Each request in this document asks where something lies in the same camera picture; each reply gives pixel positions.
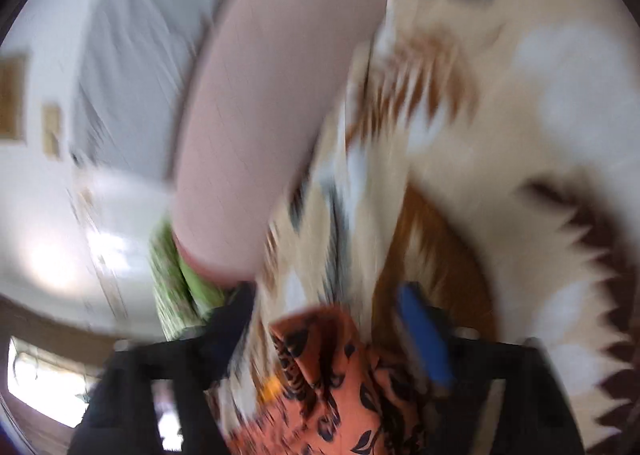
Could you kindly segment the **small gold wall frame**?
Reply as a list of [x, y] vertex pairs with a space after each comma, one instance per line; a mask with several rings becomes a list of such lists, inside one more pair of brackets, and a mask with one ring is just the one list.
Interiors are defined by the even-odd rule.
[[62, 111], [58, 104], [42, 107], [42, 149], [51, 160], [61, 159]]

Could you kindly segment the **orange black floral garment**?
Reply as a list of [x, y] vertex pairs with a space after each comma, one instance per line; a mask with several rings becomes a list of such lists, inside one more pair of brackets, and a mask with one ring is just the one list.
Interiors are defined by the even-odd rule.
[[229, 433], [233, 454], [423, 454], [422, 397], [405, 363], [360, 338], [335, 305], [273, 323], [270, 399]]

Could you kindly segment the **grey pillow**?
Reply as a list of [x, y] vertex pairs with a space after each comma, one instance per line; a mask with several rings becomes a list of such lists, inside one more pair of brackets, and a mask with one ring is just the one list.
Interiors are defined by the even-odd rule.
[[75, 163], [164, 182], [186, 88], [224, 0], [96, 0], [74, 101]]

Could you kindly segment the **large gold wall frame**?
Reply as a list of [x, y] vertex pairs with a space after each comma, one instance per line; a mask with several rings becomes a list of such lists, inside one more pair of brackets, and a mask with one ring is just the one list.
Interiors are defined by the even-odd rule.
[[23, 141], [28, 56], [2, 56], [0, 66], [0, 134], [6, 141]]

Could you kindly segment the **window with frame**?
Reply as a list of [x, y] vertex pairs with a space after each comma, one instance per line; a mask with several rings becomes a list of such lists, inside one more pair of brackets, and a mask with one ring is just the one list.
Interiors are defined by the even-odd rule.
[[77, 427], [115, 339], [73, 334], [38, 345], [13, 334], [1, 338], [1, 375], [12, 404], [66, 429]]

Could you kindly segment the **beige leaf print blanket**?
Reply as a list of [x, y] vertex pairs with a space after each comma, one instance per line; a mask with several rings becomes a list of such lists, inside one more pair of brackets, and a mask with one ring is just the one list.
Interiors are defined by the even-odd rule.
[[639, 449], [639, 29], [620, 0], [388, 0], [297, 188], [217, 387], [270, 399], [270, 327], [335, 305], [438, 399], [401, 328], [416, 282], [464, 338], [544, 350], [583, 454]]

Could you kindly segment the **green checkered pillow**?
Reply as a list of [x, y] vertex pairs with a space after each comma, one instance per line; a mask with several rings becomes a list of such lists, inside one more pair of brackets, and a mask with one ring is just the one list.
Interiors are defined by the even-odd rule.
[[197, 275], [178, 252], [171, 223], [163, 219], [150, 238], [149, 263], [155, 309], [167, 340], [201, 327], [223, 307], [233, 290], [214, 286]]

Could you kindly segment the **pink bolster pillow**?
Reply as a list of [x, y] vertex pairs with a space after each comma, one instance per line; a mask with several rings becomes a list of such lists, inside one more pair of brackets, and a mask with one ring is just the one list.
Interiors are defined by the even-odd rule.
[[186, 99], [172, 233], [221, 287], [255, 279], [293, 182], [386, 0], [224, 0]]

